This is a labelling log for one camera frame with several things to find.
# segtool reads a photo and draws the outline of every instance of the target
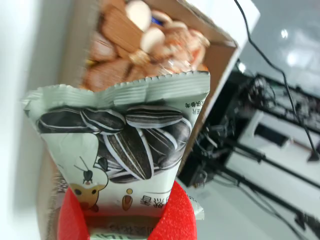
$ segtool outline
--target box of nuts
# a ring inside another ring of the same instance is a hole
[[[59,78],[63,84],[103,91],[145,77],[210,72],[210,93],[197,110],[181,169],[235,41],[184,0],[77,0],[69,29]]]

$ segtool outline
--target white table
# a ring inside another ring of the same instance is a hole
[[[239,2],[252,30],[260,14],[250,0]],[[40,239],[36,204],[43,144],[24,117],[19,99],[27,90],[57,82],[72,4],[72,0],[0,1],[2,239]],[[238,43],[213,105],[247,42],[247,35],[233,0],[207,0],[195,5]],[[46,192],[39,194],[48,197]]]

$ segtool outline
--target cardboard box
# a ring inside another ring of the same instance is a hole
[[[189,155],[195,139],[206,120],[205,111],[213,97],[219,81],[236,50],[236,43],[222,29],[197,8],[186,1],[178,0],[145,0],[153,9],[167,13],[171,18],[184,22],[189,28],[196,29],[208,38],[211,45],[206,50],[204,64],[210,72],[210,93],[202,107],[197,122],[193,128],[191,137],[183,155],[179,170],[182,169]],[[96,29],[99,17],[98,0],[77,0],[71,19],[63,69],[60,75],[60,84],[68,84],[78,87],[82,82],[86,70],[86,58],[91,45],[91,36]]]

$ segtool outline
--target cracker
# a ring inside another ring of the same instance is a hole
[[[103,91],[123,82],[130,65],[130,61],[122,58],[97,64],[87,71],[84,84],[93,92]]]
[[[106,14],[101,31],[107,39],[129,53],[140,47],[143,32],[117,8]]]

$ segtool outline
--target reflective surface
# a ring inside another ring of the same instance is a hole
[[[285,71],[290,85],[320,96],[320,1],[252,1],[261,14],[253,41]],[[282,81],[249,44],[240,59],[251,72]]]

